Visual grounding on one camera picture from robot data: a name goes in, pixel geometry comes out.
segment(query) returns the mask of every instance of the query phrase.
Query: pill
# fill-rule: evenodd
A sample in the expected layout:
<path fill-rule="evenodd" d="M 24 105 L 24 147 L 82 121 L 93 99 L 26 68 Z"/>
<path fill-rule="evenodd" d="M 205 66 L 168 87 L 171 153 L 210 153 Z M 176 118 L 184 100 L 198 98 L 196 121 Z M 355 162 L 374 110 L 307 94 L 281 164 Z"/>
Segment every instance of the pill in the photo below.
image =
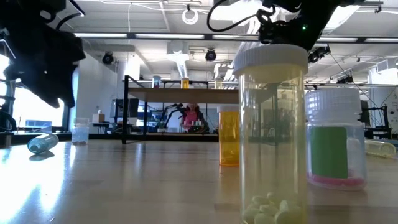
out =
<path fill-rule="evenodd" d="M 293 210 L 281 210 L 275 215 L 276 224 L 294 224 L 301 223 L 300 221 L 300 208 L 295 207 Z"/>
<path fill-rule="evenodd" d="M 243 212 L 243 220 L 247 223 L 247 224 L 254 224 L 254 217 L 256 217 L 256 215 L 260 213 L 260 210 L 256 209 L 256 208 L 248 208 Z"/>
<path fill-rule="evenodd" d="M 274 224 L 275 220 L 266 214 L 259 213 L 254 218 L 254 224 Z"/>
<path fill-rule="evenodd" d="M 258 205 L 268 205 L 269 201 L 263 196 L 254 196 L 251 200 Z"/>
<path fill-rule="evenodd" d="M 260 211 L 266 215 L 274 216 L 276 213 L 279 212 L 279 209 L 273 205 L 261 205 Z"/>
<path fill-rule="evenodd" d="M 295 202 L 292 201 L 288 201 L 288 200 L 283 200 L 281 201 L 280 205 L 279 205 L 279 210 L 283 211 L 283 210 L 292 210 L 294 208 L 297 208 L 297 204 Z"/>
<path fill-rule="evenodd" d="M 249 208 L 259 209 L 259 208 L 260 208 L 260 205 L 258 205 L 258 204 L 256 204 L 256 203 L 252 203 L 252 204 L 250 204 L 250 205 L 248 206 L 248 209 L 249 209 Z"/>

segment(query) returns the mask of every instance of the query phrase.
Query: shelf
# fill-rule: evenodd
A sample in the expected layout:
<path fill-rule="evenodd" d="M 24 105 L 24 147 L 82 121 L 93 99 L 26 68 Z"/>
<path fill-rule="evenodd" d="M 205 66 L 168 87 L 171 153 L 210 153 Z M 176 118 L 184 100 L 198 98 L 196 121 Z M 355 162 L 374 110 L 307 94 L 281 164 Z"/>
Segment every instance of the shelf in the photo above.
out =
<path fill-rule="evenodd" d="M 129 88 L 129 94 L 152 103 L 239 103 L 238 90 Z"/>

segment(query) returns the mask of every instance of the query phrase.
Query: white plastic bottle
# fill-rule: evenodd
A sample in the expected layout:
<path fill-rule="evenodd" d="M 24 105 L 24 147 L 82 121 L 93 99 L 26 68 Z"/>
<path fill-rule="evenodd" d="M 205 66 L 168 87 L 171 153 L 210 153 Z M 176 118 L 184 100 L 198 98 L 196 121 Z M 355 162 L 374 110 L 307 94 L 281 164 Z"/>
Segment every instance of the white plastic bottle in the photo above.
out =
<path fill-rule="evenodd" d="M 359 91 L 317 90 L 305 95 L 308 181 L 320 187 L 360 190 L 366 161 Z"/>

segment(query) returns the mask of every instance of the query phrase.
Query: table surface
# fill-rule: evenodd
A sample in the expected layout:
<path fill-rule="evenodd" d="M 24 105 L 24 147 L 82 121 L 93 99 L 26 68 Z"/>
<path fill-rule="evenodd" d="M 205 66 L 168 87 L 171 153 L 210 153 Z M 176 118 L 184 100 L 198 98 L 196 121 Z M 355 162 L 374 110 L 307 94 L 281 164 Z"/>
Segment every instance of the table surface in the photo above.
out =
<path fill-rule="evenodd" d="M 129 88 L 129 94 L 154 103 L 239 103 L 238 90 Z"/>
<path fill-rule="evenodd" d="M 239 168 L 215 142 L 60 142 L 0 149 L 0 223 L 238 224 Z M 368 186 L 308 186 L 311 224 L 398 223 L 398 163 L 368 157 Z"/>

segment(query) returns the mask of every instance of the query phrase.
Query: cardboard box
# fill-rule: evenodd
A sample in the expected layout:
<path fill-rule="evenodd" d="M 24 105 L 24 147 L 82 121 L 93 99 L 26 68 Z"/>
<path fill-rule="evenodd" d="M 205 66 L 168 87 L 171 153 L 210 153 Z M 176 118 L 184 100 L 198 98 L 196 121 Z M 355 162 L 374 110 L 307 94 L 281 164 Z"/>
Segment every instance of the cardboard box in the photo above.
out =
<path fill-rule="evenodd" d="M 105 122 L 105 114 L 93 114 L 93 123 Z"/>

